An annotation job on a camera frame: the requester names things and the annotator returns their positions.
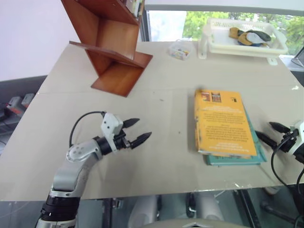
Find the small plastic box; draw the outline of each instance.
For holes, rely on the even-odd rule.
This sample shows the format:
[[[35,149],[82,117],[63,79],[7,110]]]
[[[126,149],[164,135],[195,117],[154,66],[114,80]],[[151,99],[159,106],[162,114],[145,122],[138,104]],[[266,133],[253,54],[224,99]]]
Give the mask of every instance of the small plastic box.
[[[169,55],[174,58],[178,58],[181,60],[186,60],[190,53],[192,52],[192,48],[186,42],[178,39],[173,44],[169,46]]]

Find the wooden shelf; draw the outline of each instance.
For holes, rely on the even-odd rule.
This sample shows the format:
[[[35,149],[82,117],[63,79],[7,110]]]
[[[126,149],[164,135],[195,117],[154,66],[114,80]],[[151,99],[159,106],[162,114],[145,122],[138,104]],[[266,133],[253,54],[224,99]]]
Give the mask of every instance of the wooden shelf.
[[[136,52],[139,20],[120,0],[61,0],[98,79],[92,88],[127,96],[152,59]]]

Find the robotic arm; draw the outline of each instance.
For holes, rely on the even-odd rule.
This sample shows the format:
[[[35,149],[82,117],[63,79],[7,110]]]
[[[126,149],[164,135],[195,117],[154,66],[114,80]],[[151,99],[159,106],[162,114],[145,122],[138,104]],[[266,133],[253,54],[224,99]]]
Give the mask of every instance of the robotic arm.
[[[101,114],[104,118],[101,125],[104,137],[97,136],[69,148],[63,165],[54,176],[36,228],[74,228],[79,201],[93,165],[110,152],[139,146],[152,134],[144,133],[130,142],[126,140],[122,129],[134,125],[139,119],[123,122],[116,115],[105,112]]]

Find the book cover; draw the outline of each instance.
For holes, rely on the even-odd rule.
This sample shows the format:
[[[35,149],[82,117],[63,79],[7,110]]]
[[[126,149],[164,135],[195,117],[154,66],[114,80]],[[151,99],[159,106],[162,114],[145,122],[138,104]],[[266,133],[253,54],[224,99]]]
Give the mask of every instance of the book cover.
[[[267,158],[264,154],[261,143],[257,137],[257,134],[255,132],[255,129],[253,128],[253,125],[249,119],[247,112],[246,112],[246,117],[248,119],[248,124],[250,127],[252,139],[255,144],[256,156],[250,156],[249,158],[244,159],[244,158],[237,158],[237,157],[218,157],[218,156],[214,156],[214,155],[207,155],[207,164],[208,165],[220,165],[220,166],[223,166],[223,165],[258,165],[261,162],[267,161]]]
[[[196,90],[195,138],[198,152],[221,156],[256,156],[238,92]]]

